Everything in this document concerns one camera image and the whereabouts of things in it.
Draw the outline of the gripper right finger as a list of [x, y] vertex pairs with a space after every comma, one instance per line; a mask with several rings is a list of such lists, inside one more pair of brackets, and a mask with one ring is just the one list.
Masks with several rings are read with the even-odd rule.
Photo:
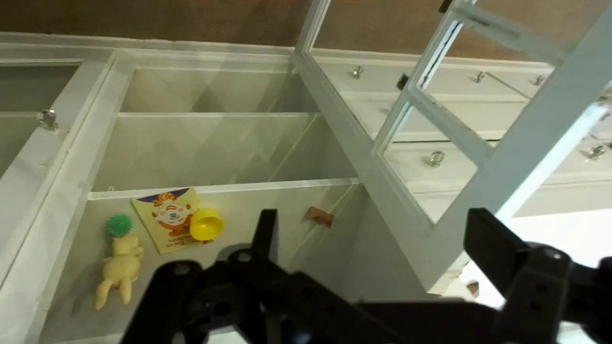
[[557, 344], [562, 322], [612, 344], [612, 257], [596, 268], [561, 250], [527, 243], [485, 208], [466, 218], [465, 252], [505, 298], [480, 344]]

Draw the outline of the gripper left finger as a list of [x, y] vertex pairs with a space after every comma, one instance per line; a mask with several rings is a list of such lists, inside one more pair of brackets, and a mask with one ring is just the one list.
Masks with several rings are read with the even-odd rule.
[[371, 320], [303, 272], [278, 266], [278, 212], [261, 211], [252, 242], [203, 268], [160, 266], [120, 344], [209, 344], [231, 327], [247, 344], [369, 344]]

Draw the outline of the yellow bowl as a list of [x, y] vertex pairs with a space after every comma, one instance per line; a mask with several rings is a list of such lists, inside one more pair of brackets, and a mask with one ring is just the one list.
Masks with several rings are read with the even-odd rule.
[[189, 233], [195, 240], [208, 241], [221, 235], [224, 229], [225, 224], [217, 210], [200, 208], [191, 218]]

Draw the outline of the white glass cabinet door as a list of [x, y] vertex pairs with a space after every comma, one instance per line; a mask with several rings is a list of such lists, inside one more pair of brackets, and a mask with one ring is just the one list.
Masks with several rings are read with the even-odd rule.
[[[0, 287], [113, 60], [0, 57]], [[40, 127], [46, 109], [56, 131]]]
[[[442, 13], [432, 10], [423, 29], [408, 10], [399, 10], [408, 26], [381, 9], [349, 11], [332, 34], [330, 2], [312, 0], [291, 62], [382, 215], [394, 261], [408, 263], [427, 292], [444, 293], [467, 264], [470, 208], [508, 220], [612, 207], [612, 180], [549, 180], [581, 140], [612, 140], [612, 0], [594, 2], [572, 41], [479, 0], [426, 0]], [[317, 59], [417, 64], [396, 93], [341, 94]], [[435, 96], [427, 87], [440, 67], [507, 70], [529, 98]], [[433, 142], [455, 144], [477, 165], [463, 188], [415, 190], [384, 157], [392, 143]]]

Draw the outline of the white cabinet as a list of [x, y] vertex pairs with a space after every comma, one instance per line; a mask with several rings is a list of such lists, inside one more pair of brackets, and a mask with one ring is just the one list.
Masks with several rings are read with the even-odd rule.
[[[289, 46], [139, 42], [0, 34], [0, 57], [114, 60], [0, 287], [0, 344], [115, 343], [155, 270], [174, 260], [208, 267], [251, 239], [260, 210], [276, 208], [278, 264], [350, 301], [399, 301], [427, 292], [389, 248], [384, 220], [302, 77]], [[193, 188], [220, 213], [214, 241], [160, 255], [131, 200]], [[331, 228], [306, 220], [313, 205]], [[127, 214], [144, 254], [131, 302], [109, 290], [94, 308], [113, 237]], [[587, 266], [612, 254], [612, 207], [504, 220], [523, 239], [553, 244]], [[468, 258], [441, 295], [501, 298]]]

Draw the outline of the pale yellow toy animal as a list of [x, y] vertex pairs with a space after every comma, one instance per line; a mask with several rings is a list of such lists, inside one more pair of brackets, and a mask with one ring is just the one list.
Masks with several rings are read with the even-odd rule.
[[139, 238], [128, 233], [114, 237], [112, 255], [103, 260], [101, 282], [95, 293], [94, 308], [100, 311], [105, 306], [109, 290], [116, 288], [120, 292], [120, 300], [125, 305], [131, 302], [132, 284], [140, 274], [144, 250], [140, 247]]

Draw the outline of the clown print card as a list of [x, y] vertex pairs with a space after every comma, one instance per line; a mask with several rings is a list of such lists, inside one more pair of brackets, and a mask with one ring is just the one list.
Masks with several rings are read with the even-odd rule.
[[160, 255], [213, 242], [190, 235], [190, 224], [199, 209], [195, 189], [167, 190], [131, 200]]

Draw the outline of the green spiky ball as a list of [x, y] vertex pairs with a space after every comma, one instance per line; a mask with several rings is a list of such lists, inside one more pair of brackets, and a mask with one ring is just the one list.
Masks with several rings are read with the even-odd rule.
[[107, 233], [113, 238], [124, 237], [131, 233], [133, 222], [127, 214], [113, 215], [105, 223]]

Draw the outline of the white drawer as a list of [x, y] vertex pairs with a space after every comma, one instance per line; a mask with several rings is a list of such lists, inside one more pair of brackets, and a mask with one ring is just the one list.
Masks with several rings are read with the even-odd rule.
[[[596, 161], [588, 159], [593, 147], [606, 146], [606, 153]], [[612, 140], [584, 139], [549, 177], [551, 183], [581, 183], [612, 180]]]
[[[410, 75], [417, 64], [409, 61], [316, 61], [330, 83], [341, 94], [396, 93], [399, 91], [396, 83], [400, 76]], [[364, 68], [360, 80], [352, 78], [352, 71], [358, 65]]]
[[[480, 71], [486, 71], [487, 76], [475, 83], [472, 79]], [[435, 96], [479, 96], [495, 99], [528, 99], [524, 92], [518, 91], [505, 80], [507, 70], [491, 68], [450, 68], [440, 67], [435, 72], [427, 89]]]
[[[435, 150], [446, 153], [437, 168], [427, 164], [428, 157]], [[437, 188], [438, 183], [445, 183], [444, 189], [461, 189], [477, 171], [477, 165], [450, 142], [392, 143], [384, 157], [402, 180], [415, 190]]]

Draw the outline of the small brown tag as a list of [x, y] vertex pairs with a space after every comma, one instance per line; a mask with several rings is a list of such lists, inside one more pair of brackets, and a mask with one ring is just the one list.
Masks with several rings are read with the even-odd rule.
[[334, 215], [311, 205], [306, 212], [306, 220], [331, 228], [334, 222]]

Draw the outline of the silver door knob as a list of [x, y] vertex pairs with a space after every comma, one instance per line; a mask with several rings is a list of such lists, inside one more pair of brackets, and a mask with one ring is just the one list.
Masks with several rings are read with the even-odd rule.
[[52, 109], [46, 109], [44, 111], [40, 111], [37, 114], [37, 120], [44, 130], [48, 131], [56, 131], [58, 129], [58, 124], [56, 122], [57, 114]]

